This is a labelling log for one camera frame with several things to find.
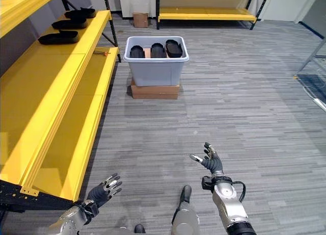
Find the gray carpet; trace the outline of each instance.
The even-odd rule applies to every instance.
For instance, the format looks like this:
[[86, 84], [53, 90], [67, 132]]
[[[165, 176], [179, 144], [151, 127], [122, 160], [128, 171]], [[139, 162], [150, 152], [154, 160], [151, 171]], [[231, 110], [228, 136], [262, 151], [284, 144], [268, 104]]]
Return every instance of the gray carpet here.
[[[129, 36], [182, 36], [191, 59], [178, 100], [132, 99], [128, 64], [118, 64], [83, 191], [114, 172], [123, 190], [80, 234], [141, 222], [148, 233], [168, 235], [185, 184], [193, 187], [201, 234], [226, 234], [210, 192], [201, 189], [209, 173], [188, 158], [205, 141], [218, 149], [225, 173], [246, 183], [243, 204], [257, 234], [326, 234], [326, 114], [293, 79], [318, 37], [281, 21], [259, 22], [253, 31], [157, 31], [154, 21], [135, 29], [117, 15], [114, 24], [121, 54]], [[10, 213], [4, 234], [46, 234], [61, 213]]]

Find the bin rim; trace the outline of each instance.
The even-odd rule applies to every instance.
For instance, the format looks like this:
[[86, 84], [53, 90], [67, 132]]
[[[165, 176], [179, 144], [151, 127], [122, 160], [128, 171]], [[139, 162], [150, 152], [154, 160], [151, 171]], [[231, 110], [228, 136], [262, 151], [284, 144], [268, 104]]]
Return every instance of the bin rim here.
[[[181, 42], [183, 44], [183, 48], [184, 48], [184, 52], [185, 52], [185, 57], [184, 58], [129, 58], [127, 56], [127, 50], [128, 50], [128, 44], [129, 44], [129, 40], [132, 38], [169, 38], [169, 39], [173, 39], [173, 38], [180, 38]], [[185, 46], [184, 43], [184, 39], [181, 36], [130, 36], [127, 39], [127, 45], [124, 51], [124, 55], [123, 55], [123, 60], [126, 62], [133, 62], [133, 63], [157, 63], [157, 62], [161, 62], [161, 63], [166, 63], [166, 62], [186, 62], [189, 60], [189, 54], [187, 51], [187, 48]]]

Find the black cable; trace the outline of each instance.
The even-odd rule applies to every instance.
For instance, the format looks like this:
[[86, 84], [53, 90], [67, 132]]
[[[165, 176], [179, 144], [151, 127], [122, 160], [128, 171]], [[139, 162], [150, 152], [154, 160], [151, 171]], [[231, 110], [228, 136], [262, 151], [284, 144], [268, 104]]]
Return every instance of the black cable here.
[[234, 181], [234, 182], [232, 182], [232, 184], [241, 184], [242, 185], [242, 193], [241, 193], [241, 195], [239, 197], [239, 201], [242, 203], [242, 201], [245, 199], [245, 195], [246, 195], [246, 186], [245, 186], [245, 184], [240, 180]]

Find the cardboard box under bin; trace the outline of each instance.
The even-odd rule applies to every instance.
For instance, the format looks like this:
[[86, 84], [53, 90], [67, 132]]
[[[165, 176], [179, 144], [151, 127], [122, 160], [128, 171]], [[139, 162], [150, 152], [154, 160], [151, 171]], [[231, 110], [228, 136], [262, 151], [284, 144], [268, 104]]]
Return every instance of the cardboard box under bin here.
[[178, 99], [180, 85], [177, 86], [136, 86], [131, 81], [134, 99]]

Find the yellow shelf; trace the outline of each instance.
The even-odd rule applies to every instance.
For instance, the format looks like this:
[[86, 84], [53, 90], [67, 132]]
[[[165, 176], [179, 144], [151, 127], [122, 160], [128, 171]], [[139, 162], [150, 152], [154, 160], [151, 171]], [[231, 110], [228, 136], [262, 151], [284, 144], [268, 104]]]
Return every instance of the yellow shelf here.
[[50, 145], [34, 188], [77, 201], [92, 150], [118, 48], [96, 48]]
[[0, 38], [50, 0], [0, 0]]
[[76, 44], [36, 41], [1, 77], [1, 180], [37, 195], [29, 193], [37, 171], [110, 18], [99, 11], [88, 19]]
[[255, 22], [257, 18], [245, 8], [161, 7], [158, 19], [245, 20]]

